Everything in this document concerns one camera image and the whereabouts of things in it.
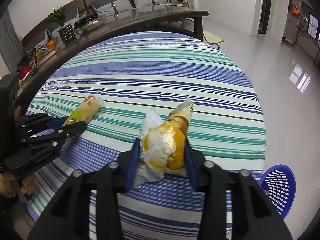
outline human hand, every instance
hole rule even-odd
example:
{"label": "human hand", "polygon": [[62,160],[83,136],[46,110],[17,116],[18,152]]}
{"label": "human hand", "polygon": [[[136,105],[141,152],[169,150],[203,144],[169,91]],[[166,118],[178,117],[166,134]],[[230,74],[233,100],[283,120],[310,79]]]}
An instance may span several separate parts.
{"label": "human hand", "polygon": [[[14,197],[16,192],[13,189],[11,180],[16,179],[11,173],[0,174],[0,195],[5,197]],[[35,175],[32,174],[22,180],[21,192],[31,194],[35,188]]]}

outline green plant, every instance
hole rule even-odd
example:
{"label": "green plant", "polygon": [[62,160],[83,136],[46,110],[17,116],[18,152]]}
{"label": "green plant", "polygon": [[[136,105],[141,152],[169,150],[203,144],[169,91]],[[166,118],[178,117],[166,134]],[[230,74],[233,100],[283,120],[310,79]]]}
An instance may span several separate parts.
{"label": "green plant", "polygon": [[66,20],[64,9],[65,8],[63,5],[60,8],[57,8],[56,10],[53,9],[54,11],[48,15],[51,21],[58,23],[61,27],[64,25],[64,21]]}

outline striped tablecloth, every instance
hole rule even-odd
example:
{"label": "striped tablecloth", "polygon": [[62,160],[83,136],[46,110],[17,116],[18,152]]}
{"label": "striped tablecloth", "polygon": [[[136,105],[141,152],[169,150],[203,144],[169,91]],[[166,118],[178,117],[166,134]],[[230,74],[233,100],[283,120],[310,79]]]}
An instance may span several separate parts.
{"label": "striped tablecloth", "polygon": [[[62,117],[90,95],[101,107],[74,146],[36,172],[28,208],[36,220],[75,169],[99,170],[131,149],[145,113],[153,108],[166,120],[186,95],[195,103],[188,139],[193,148],[222,168],[248,169],[259,181],[265,158],[265,128],[254,88],[221,51],[176,33],[141,32],[96,44],[61,66],[42,86],[28,113]],[[90,237],[96,239],[95,192]],[[185,178],[166,175],[156,183],[119,194],[126,239],[196,239],[204,195]],[[227,197],[227,231],[231,197]]]}

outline curtain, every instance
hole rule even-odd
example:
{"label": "curtain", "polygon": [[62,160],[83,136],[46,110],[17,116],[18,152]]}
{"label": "curtain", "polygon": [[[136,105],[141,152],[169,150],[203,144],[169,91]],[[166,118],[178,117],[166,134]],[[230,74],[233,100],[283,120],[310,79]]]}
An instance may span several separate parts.
{"label": "curtain", "polygon": [[16,72],[17,64],[23,57],[23,48],[14,30],[8,9],[0,18],[0,53],[9,70]]}

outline screw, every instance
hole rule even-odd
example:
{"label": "screw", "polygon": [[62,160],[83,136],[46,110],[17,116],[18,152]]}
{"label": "screw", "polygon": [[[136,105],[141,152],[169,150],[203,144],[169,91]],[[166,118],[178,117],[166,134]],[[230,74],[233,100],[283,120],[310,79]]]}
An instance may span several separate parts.
{"label": "screw", "polygon": [[119,167],[119,163],[117,163],[117,162],[111,162],[111,163],[108,164],[108,167],[109,167],[110,169],[116,169],[116,168]]}
{"label": "screw", "polygon": [[249,173],[249,171],[243,169],[243,170],[240,171],[240,174],[241,174],[242,176],[244,176],[244,177],[248,177],[250,173]]}
{"label": "screw", "polygon": [[81,170],[75,170],[73,173],[72,173],[73,176],[75,177],[79,177],[82,175],[82,171]]}
{"label": "screw", "polygon": [[204,166],[207,168],[212,168],[214,166],[214,163],[212,161],[205,161]]}

